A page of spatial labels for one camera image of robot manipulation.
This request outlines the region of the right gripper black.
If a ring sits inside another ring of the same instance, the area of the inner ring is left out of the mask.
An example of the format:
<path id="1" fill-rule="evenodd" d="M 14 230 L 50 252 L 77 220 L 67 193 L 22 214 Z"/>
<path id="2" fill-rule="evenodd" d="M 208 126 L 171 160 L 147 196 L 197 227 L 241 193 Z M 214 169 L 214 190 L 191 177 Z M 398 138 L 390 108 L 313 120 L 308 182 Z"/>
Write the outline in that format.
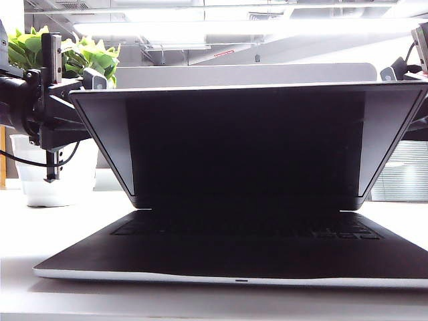
<path id="1" fill-rule="evenodd" d="M 427 59 L 428 59 L 427 26 L 428 26 L 428 23 L 421 23 L 419 27 L 411 31 L 413 42 L 415 44 L 415 47 L 417 48 L 419 59 L 421 61 L 421 68 L 424 72 L 427 72 Z M 403 140 L 428 140 L 427 131 L 428 131 L 427 116 L 425 116 L 413 121 L 409 125 L 406 133 L 403 136 Z"/>

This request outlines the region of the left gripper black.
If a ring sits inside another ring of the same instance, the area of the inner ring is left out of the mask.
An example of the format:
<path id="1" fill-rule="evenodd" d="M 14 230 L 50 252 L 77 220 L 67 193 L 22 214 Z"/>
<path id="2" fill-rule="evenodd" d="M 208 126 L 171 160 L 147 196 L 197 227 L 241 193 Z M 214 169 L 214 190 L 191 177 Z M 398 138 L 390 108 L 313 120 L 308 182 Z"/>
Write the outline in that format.
<path id="1" fill-rule="evenodd" d="M 83 88 L 81 78 L 62 80 L 62 36 L 58 32 L 43 33 L 41 48 L 43 67 L 24 72 L 24 80 L 33 92 L 29 106 L 23 114 L 24 131 L 35 139 L 36 145 L 46 151 L 46 176 L 53 183 L 60 179 L 62 149 L 68 144 L 86 140 L 86 130 L 69 92 Z"/>

